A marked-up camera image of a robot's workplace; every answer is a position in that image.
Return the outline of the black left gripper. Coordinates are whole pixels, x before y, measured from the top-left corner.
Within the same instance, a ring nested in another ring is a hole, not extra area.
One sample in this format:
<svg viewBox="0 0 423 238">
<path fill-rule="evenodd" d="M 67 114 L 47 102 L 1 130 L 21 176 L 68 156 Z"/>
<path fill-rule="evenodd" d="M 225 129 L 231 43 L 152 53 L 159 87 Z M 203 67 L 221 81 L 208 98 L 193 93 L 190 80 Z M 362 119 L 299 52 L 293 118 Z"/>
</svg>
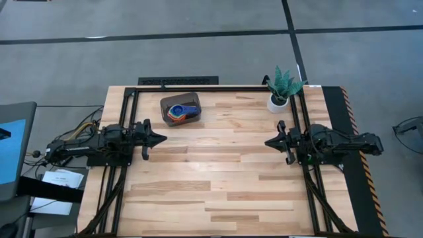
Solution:
<svg viewBox="0 0 423 238">
<path fill-rule="evenodd" d="M 137 122 L 135 124 L 134 139 L 135 145 L 142 147 L 142 159 L 147 161 L 149 159 L 148 148 L 153 148 L 156 145 L 166 141 L 167 136 L 153 132 L 151 129 L 150 119 L 145 119 L 143 122 Z"/>
</svg>

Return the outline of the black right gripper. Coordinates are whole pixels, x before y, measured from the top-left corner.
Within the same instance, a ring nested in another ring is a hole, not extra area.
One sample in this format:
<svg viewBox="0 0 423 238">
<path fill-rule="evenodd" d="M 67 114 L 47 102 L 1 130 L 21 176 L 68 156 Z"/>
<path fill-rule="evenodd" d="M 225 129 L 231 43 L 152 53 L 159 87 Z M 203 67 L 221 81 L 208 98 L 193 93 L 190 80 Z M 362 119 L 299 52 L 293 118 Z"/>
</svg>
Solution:
<svg viewBox="0 0 423 238">
<path fill-rule="evenodd" d="M 278 134 L 276 137 L 265 141 L 265 146 L 271 147 L 279 152 L 282 152 L 282 141 L 284 144 L 284 151 L 287 154 L 286 163 L 288 165 L 294 162 L 301 162 L 301 156 L 303 155 L 303 148 L 301 144 L 302 134 L 298 127 L 290 128 L 289 132 L 286 132 L 286 124 L 284 120 L 278 122 Z"/>
</svg>

